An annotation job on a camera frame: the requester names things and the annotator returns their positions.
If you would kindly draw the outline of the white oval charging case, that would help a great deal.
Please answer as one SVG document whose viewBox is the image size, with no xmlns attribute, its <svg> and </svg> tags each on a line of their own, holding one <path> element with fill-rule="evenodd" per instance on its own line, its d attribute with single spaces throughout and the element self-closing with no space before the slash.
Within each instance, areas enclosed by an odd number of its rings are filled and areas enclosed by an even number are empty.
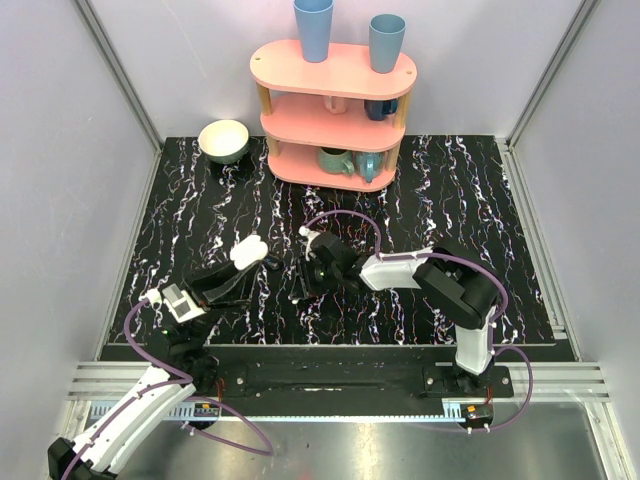
<svg viewBox="0 0 640 480">
<path fill-rule="evenodd" d="M 255 262 L 263 260 L 268 254 L 268 246 L 257 234 L 252 234 L 235 245 L 229 253 L 234 267 L 244 270 Z"/>
</svg>

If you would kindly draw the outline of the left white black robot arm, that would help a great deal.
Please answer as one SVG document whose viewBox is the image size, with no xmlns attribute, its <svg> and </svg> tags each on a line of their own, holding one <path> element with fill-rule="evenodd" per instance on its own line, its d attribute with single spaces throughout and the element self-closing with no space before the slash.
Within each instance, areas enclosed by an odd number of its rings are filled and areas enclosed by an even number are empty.
<svg viewBox="0 0 640 480">
<path fill-rule="evenodd" d="M 149 367 L 92 427 L 72 439 L 60 437 L 47 450 L 52 479 L 114 479 L 141 442 L 176 407 L 194 399 L 224 411 L 220 362 L 204 348 L 214 314 L 249 300 L 259 261 L 225 261 L 189 276 L 183 286 L 147 291 L 125 317 L 129 345 Z M 165 306 L 173 320 L 146 346 L 133 337 L 131 322 L 147 306 Z"/>
</svg>

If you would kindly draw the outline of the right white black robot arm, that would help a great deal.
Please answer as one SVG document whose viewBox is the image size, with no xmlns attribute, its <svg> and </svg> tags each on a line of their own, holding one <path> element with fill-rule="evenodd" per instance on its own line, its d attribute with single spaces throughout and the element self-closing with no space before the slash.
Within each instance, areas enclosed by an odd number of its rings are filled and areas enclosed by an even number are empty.
<svg viewBox="0 0 640 480">
<path fill-rule="evenodd" d="M 494 322 L 508 294 L 488 266 L 459 248 L 443 245 L 402 253 L 359 254 L 329 232 L 300 228 L 304 254 L 296 260 L 291 298 L 306 300 L 340 288 L 358 293 L 419 290 L 455 326 L 454 384 L 476 396 L 490 383 Z"/>
</svg>

